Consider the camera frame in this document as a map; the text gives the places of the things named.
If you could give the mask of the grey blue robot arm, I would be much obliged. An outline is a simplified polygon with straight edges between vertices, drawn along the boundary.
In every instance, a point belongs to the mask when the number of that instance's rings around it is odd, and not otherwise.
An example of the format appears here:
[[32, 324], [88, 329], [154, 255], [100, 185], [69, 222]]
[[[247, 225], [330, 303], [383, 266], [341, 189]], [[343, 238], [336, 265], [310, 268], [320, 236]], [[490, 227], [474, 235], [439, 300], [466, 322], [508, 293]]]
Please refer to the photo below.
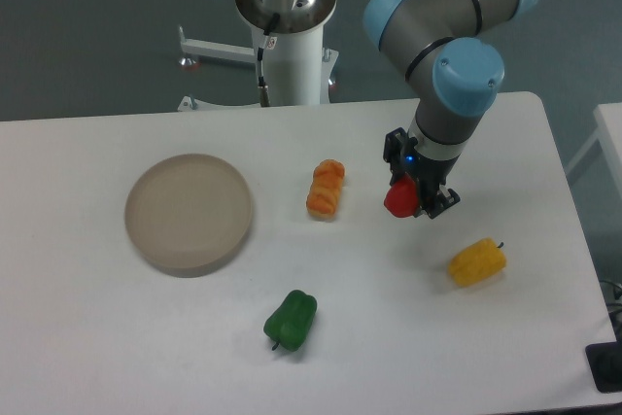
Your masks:
[[[336, 1], [235, 0], [252, 32], [262, 107], [317, 105], [327, 95], [323, 33]], [[367, 37], [419, 99], [411, 124], [385, 138], [392, 179], [384, 204], [392, 215], [434, 218], [459, 202], [447, 177], [504, 78], [500, 54], [479, 36], [537, 2], [369, 0]]]

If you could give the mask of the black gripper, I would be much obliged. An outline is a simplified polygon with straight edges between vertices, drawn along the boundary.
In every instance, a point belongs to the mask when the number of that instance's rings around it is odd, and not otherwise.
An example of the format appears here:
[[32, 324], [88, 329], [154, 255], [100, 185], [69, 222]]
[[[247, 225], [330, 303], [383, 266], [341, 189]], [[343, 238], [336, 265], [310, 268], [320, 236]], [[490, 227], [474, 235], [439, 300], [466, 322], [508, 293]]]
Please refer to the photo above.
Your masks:
[[435, 219], [461, 202], [460, 196], [446, 187], [446, 179], [457, 157], [446, 160], [424, 156], [420, 140], [409, 136], [403, 128], [386, 134], [383, 160], [389, 165], [392, 187], [401, 177], [410, 177], [417, 186], [420, 207], [415, 215], [427, 215]]

